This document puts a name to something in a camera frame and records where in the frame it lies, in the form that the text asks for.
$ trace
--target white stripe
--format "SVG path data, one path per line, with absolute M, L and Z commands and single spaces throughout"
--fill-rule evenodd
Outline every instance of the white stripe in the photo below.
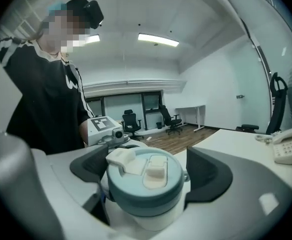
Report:
M 81 77 L 80 77 L 78 72 L 77 72 L 77 74 L 78 74 L 78 86 L 79 86 L 79 91 L 80 91 L 82 104 L 83 104 L 85 110 L 87 111 L 88 116 L 93 118 L 94 114 L 92 113 L 90 107 L 88 106 L 87 102 L 85 101 L 84 91 L 83 91 L 82 85 L 81 85 Z
M 78 89 L 77 84 L 74 84 L 71 80 L 68 79 L 68 76 L 66 75 L 66 83 L 69 89 Z
M 6 67 L 6 65 L 7 65 L 10 57 L 13 55 L 13 53 L 15 52 L 15 50 L 17 49 L 17 47 L 18 47 L 18 44 L 14 43 L 14 42 L 9 46 L 9 48 L 7 49 L 4 57 L 1 60 L 1 66 L 3 68 Z
M 1 41 L 0 42 L 0 50 L 2 48 L 8 48 L 8 47 L 10 47 L 11 43 L 12 43 L 12 39 L 7 40 L 7 41 Z
M 37 55 L 39 57 L 43 58 L 43 59 L 48 60 L 49 62 L 55 62 L 55 61 L 60 61 L 60 60 L 62 61 L 60 52 L 58 53 L 57 57 L 54 58 L 49 53 L 47 53 L 47 52 L 43 51 L 42 49 L 40 49 L 40 47 L 39 47 L 39 45 L 37 44 L 36 41 L 31 41 L 31 43 L 25 42 L 20 47 L 22 47 L 23 45 L 27 45 L 29 47 L 34 47 Z

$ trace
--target fluorescent light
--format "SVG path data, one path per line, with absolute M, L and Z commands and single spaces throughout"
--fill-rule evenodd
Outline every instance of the fluorescent light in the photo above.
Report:
M 176 47 L 179 44 L 179 42 L 177 41 L 155 36 L 155 35 L 150 35 L 150 34 L 139 34 L 138 40 L 155 42 L 155 43 L 160 43 L 160 44 L 169 45 L 173 47 Z
M 88 37 L 86 39 L 86 42 L 85 44 L 88 44 L 88 43 L 94 43 L 94 42 L 99 42 L 100 41 L 100 38 L 99 38 L 99 35 L 96 34 L 96 35 L 91 35 L 90 37 Z

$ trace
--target desk leg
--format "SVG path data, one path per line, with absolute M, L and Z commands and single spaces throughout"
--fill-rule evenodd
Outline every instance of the desk leg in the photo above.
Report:
M 185 125 L 187 125 L 187 123 L 185 123 L 185 113 L 183 112 L 183 109 L 178 109 L 177 111 L 178 111 L 177 114 L 180 115 L 180 119 L 181 119 L 181 121 L 182 121 L 182 124 L 181 124 L 180 126 L 185 126 Z
M 200 118 L 200 110 L 199 107 L 196 107 L 196 112 L 197 112 L 197 124 L 198 124 L 198 128 L 194 129 L 194 132 L 199 131 L 200 129 L 202 129 L 204 126 L 201 126 L 201 118 Z

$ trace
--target white telephone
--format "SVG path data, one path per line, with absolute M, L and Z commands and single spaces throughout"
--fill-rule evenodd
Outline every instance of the white telephone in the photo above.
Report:
M 275 162 L 292 165 L 292 129 L 278 133 L 272 138 Z

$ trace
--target office chair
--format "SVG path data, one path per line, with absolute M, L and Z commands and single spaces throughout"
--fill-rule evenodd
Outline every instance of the office chair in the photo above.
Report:
M 141 120 L 139 121 L 139 125 L 136 121 L 136 114 L 132 112 L 131 109 L 125 110 L 124 114 L 122 115 L 122 118 L 124 119 L 123 127 L 124 131 L 128 133 L 132 133 L 132 136 L 130 137 L 133 140 L 138 140 L 138 138 L 144 138 L 142 135 L 136 135 L 136 131 L 141 129 Z
M 170 126 L 170 128 L 166 130 L 166 133 L 168 133 L 168 135 L 170 135 L 170 133 L 177 132 L 180 135 L 180 132 L 182 132 L 182 129 L 177 127 L 177 125 L 181 123 L 181 119 L 177 119 L 177 116 L 179 116 L 179 115 L 176 114 L 175 119 L 171 120 L 174 117 L 171 117 L 169 115 L 169 112 L 166 109 L 165 105 L 160 105 L 160 113 L 162 114 L 162 116 L 164 118 L 164 124 L 166 126 Z
M 281 81 L 284 85 L 283 89 L 280 89 L 279 81 Z M 282 123 L 282 119 L 285 113 L 286 107 L 286 98 L 288 93 L 288 86 L 286 82 L 278 76 L 278 73 L 274 73 L 270 81 L 270 91 L 272 96 L 275 97 L 275 107 L 272 113 L 272 117 L 270 123 L 268 125 L 266 134 L 270 135 L 277 131 L 280 131 L 280 126 Z M 241 127 L 237 127 L 237 131 L 247 132 L 247 133 L 256 133 L 255 130 L 258 130 L 259 126 L 252 124 L 243 124 Z

